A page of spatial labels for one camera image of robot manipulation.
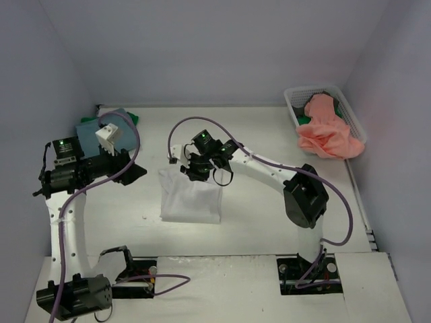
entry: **white wall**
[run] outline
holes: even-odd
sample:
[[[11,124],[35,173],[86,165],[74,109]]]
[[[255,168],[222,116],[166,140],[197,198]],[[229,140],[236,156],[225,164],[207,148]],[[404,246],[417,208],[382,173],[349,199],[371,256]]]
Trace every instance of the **white wall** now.
[[[49,254],[43,197],[33,198],[45,143],[94,113],[37,0],[0,1],[0,321],[23,322]]]
[[[415,323],[431,322],[431,2],[393,0],[345,87],[368,133],[353,161]]]
[[[97,103],[282,103],[343,85],[389,0],[41,0]]]

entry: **peach towel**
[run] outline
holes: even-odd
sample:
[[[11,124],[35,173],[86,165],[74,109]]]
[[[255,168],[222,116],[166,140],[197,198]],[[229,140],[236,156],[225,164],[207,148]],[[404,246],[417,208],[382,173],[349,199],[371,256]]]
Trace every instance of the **peach towel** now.
[[[363,152],[365,146],[350,135],[350,126],[334,111],[333,98],[315,94],[305,106],[305,115],[311,117],[308,124],[296,128],[300,135],[298,146],[321,158],[353,158]]]

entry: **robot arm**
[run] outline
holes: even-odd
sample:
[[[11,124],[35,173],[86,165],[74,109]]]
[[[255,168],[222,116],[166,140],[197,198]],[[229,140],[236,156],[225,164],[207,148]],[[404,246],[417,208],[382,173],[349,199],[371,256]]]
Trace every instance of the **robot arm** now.
[[[274,188],[283,195],[286,214],[298,227],[299,256],[309,263],[316,259],[323,237],[323,214],[329,199],[320,182],[303,174],[262,164],[253,158],[258,155],[245,155],[232,140],[223,144],[213,139],[206,130],[192,139],[192,145],[199,153],[190,152],[187,145],[172,146],[173,159],[170,162],[179,161],[181,172],[190,180],[206,181],[211,171],[221,168],[232,174],[244,174]],[[317,174],[310,165],[305,164],[302,169]]]
[[[33,194],[34,196],[42,194],[45,197],[51,222],[50,279],[48,288],[36,292],[38,305],[48,313],[53,311],[59,290],[62,272],[59,227],[63,226],[62,241],[66,266],[65,284],[56,312],[56,318],[59,320],[68,320],[109,308],[112,304],[112,280],[127,270],[132,261],[128,249],[119,247],[101,253],[100,261],[103,266],[90,267],[84,234],[86,194],[79,194],[71,200],[64,218],[60,218],[60,211],[71,195],[100,177],[117,174],[131,161],[125,149],[118,152],[113,148],[116,138],[119,137],[119,130],[113,124],[102,127],[96,136],[100,144],[100,153],[91,158],[83,158],[84,153],[77,137],[53,141],[57,155],[54,161],[55,168],[45,171],[45,150],[44,165],[39,177],[42,188]],[[133,163],[113,181],[126,186],[146,173],[145,169]],[[120,262],[110,261],[113,257],[117,259],[120,257]]]

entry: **screw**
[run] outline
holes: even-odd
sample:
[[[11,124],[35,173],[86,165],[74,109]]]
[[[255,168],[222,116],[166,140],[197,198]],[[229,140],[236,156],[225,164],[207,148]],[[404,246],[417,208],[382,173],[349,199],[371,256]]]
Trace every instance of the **screw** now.
[[[286,272],[286,270],[288,269],[288,266],[286,264],[281,264],[278,267],[278,271],[282,274],[284,274]]]
[[[335,272],[337,272],[337,266],[336,266],[333,262],[330,262],[330,263],[326,266],[326,268],[327,268],[327,270],[328,270],[330,273],[335,273]]]
[[[156,266],[151,266],[148,268],[148,272],[150,273],[150,275],[155,275],[157,274],[157,267]]]

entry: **white basket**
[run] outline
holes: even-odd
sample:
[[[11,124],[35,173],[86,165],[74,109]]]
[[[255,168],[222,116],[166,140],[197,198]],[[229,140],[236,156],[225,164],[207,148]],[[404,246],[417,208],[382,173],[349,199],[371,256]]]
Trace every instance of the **white basket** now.
[[[296,127],[299,127],[299,123],[292,106],[295,108],[301,108],[313,94],[322,93],[324,91],[328,92],[339,101],[339,111],[343,116],[345,123],[350,126],[352,137],[365,143],[366,135],[364,129],[359,124],[358,119],[353,113],[352,108],[350,108],[350,104],[347,102],[341,90],[334,85],[292,87],[284,91],[284,98],[288,103],[290,116],[292,117],[292,121]]]

